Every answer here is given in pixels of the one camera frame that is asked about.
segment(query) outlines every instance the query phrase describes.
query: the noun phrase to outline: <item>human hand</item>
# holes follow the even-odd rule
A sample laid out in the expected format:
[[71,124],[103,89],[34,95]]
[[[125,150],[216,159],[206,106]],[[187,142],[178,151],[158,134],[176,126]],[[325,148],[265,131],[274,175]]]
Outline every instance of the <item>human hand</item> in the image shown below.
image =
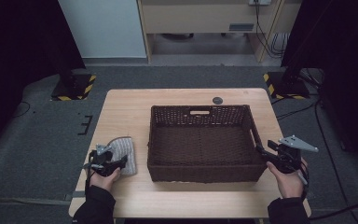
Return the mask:
[[[307,166],[307,163],[304,160],[302,161],[304,163],[303,169],[305,169],[304,165]],[[301,174],[300,171],[295,171],[291,174],[283,174],[270,161],[267,162],[267,167],[275,175],[278,182],[279,192],[283,198],[301,197],[303,192],[303,182],[298,176],[298,174]]]
[[106,189],[110,192],[112,189],[113,183],[120,178],[120,167],[118,167],[110,176],[104,177],[92,171],[91,179],[89,181],[90,186],[99,187],[101,189]]

